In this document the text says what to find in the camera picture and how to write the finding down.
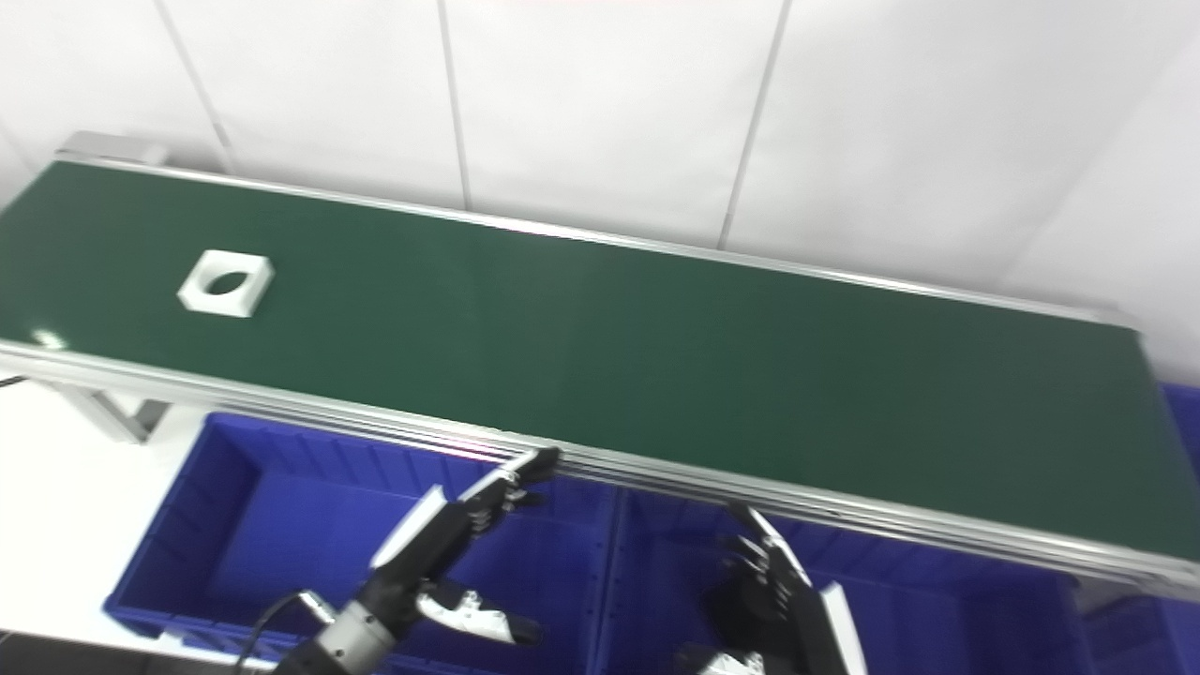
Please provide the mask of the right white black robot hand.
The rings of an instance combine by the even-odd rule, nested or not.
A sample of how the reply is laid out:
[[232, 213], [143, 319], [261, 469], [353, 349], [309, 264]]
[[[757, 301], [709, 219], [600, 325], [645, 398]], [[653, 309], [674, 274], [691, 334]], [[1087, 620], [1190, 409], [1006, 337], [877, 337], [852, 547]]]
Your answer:
[[866, 658], [840, 584], [816, 585], [788, 540], [757, 509], [728, 502], [745, 534], [722, 538], [726, 577], [701, 597], [716, 643], [686, 643], [677, 674], [866, 674]]

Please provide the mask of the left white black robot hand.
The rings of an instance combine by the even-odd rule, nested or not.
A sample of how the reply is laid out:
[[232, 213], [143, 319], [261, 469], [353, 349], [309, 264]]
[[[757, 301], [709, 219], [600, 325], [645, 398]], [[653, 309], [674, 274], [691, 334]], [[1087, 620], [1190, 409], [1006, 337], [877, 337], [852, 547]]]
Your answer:
[[497, 643], [538, 644], [544, 637], [540, 625], [494, 607], [475, 590], [449, 580], [448, 573], [506, 514], [544, 501], [529, 486], [550, 480], [559, 458], [558, 447], [511, 456], [454, 500], [443, 486], [430, 488], [372, 557], [371, 573], [354, 597], [356, 607], [394, 643], [431, 621]]

